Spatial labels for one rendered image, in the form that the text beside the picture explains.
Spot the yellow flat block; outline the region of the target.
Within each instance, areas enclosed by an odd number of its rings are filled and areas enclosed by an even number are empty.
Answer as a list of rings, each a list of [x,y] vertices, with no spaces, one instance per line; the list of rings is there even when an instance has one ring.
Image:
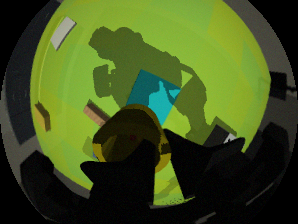
[[[37,123],[40,124],[41,128],[45,129],[45,131],[51,131],[51,123],[49,123],[49,115],[47,111],[45,111],[43,105],[36,103],[35,119],[37,120]]]

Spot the white flat square tile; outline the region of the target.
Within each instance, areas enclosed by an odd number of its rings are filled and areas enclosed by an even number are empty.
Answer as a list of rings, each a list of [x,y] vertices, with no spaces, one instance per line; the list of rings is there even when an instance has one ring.
[[[51,43],[55,45],[56,51],[59,51],[60,45],[63,44],[65,37],[69,35],[69,32],[72,31],[72,28],[76,26],[77,23],[74,23],[73,20],[65,18],[63,23],[60,24],[59,28],[55,31],[55,34],[51,37]]]

